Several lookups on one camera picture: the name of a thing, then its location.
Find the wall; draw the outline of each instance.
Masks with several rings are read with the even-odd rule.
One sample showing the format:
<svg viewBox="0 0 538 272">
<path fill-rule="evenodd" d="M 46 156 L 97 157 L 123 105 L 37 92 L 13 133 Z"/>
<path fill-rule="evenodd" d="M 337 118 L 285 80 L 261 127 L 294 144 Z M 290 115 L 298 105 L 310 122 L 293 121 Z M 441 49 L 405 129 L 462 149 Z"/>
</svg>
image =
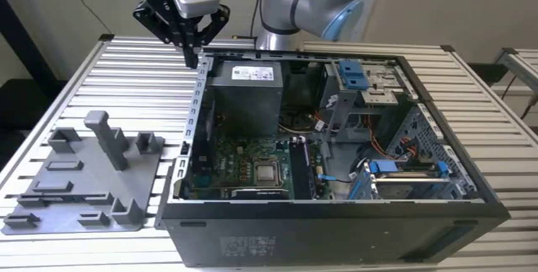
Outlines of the wall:
<svg viewBox="0 0 538 272">
<path fill-rule="evenodd" d="M 492 62 L 503 47 L 538 48 L 536 0 L 377 0 L 366 42 L 450 44 Z"/>
<path fill-rule="evenodd" d="M 15 55 L 5 36 L 0 35 L 0 86 L 10 79 L 26 79 L 30 77 L 27 68 Z"/>
</svg>

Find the aluminum table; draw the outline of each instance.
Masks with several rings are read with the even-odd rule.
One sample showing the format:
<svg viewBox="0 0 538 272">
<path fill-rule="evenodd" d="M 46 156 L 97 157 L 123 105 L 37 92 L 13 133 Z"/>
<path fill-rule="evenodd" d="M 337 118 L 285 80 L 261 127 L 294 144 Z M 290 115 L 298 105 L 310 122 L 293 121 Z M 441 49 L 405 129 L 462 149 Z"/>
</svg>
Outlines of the aluminum table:
<svg viewBox="0 0 538 272">
<path fill-rule="evenodd" d="M 253 48 L 252 40 L 215 40 L 211 47 Z M 442 47 L 306 42 L 309 52 L 404 55 L 466 147 L 512 219 L 438 266 L 318 266 L 245 268 L 249 271 L 452 271 L 538 270 L 538 137 L 456 52 Z M 110 125 L 127 136 L 154 131 L 166 147 L 155 177 L 146 226 L 138 232 L 0 234 L 0 268 L 18 271 L 186 271 L 167 231 L 154 228 L 165 175 L 178 156 L 197 73 L 183 56 L 155 38 L 101 41 L 0 173 L 0 218 L 17 206 L 51 152 L 55 127 L 91 136 L 90 110 L 110 113 Z M 236 268 L 209 268 L 237 271 Z"/>
</svg>

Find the label on case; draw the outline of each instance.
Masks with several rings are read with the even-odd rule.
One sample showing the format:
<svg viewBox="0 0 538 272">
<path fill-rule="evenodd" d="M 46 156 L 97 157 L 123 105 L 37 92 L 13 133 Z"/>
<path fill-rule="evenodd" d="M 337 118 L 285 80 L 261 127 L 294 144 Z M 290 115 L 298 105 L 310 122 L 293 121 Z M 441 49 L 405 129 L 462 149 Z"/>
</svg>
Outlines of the label on case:
<svg viewBox="0 0 538 272">
<path fill-rule="evenodd" d="M 273 81 L 273 67 L 236 66 L 233 68 L 233 80 Z"/>
</svg>

